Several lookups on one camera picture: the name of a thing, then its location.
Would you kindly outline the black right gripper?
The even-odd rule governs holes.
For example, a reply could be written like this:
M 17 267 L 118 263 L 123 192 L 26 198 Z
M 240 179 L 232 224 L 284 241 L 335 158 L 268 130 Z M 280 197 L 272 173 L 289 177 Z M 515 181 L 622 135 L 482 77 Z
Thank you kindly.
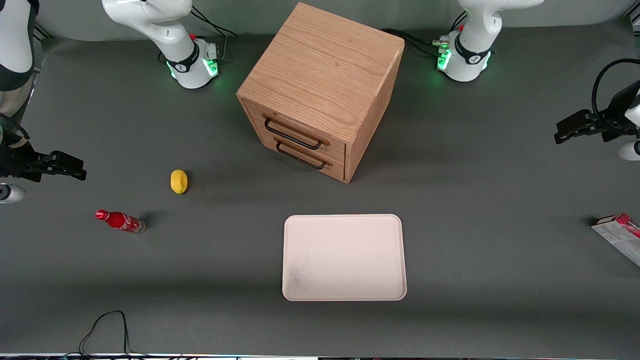
M 41 182 L 44 174 L 62 174 L 84 182 L 87 171 L 83 168 L 84 162 L 62 151 L 52 151 L 49 155 L 49 166 L 41 161 L 41 153 L 36 153 L 29 141 L 19 141 L 18 147 L 1 145 L 0 150 L 0 177 L 7 178 L 22 176 L 30 182 Z

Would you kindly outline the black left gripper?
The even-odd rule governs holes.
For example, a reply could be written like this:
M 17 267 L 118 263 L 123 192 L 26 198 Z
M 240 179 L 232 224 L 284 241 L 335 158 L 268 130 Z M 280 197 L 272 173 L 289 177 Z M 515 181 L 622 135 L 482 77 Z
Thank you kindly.
M 561 145 L 569 139 L 596 134 L 613 134 L 615 129 L 639 139 L 640 129 L 640 80 L 617 92 L 610 100 L 606 111 L 581 109 L 556 123 L 554 140 Z

